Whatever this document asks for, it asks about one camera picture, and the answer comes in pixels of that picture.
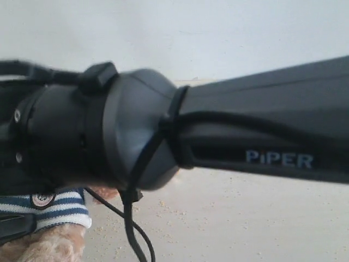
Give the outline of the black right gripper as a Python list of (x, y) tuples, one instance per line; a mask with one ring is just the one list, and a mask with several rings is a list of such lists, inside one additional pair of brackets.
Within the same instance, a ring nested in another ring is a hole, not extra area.
[(130, 203), (139, 202), (143, 198), (143, 193), (139, 190), (126, 192), (126, 200)]

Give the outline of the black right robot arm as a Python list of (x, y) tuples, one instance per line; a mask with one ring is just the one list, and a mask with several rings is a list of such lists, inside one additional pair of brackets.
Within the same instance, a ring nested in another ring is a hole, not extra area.
[(1, 61), (1, 194), (156, 190), (179, 169), (348, 183), (348, 57), (176, 87)]

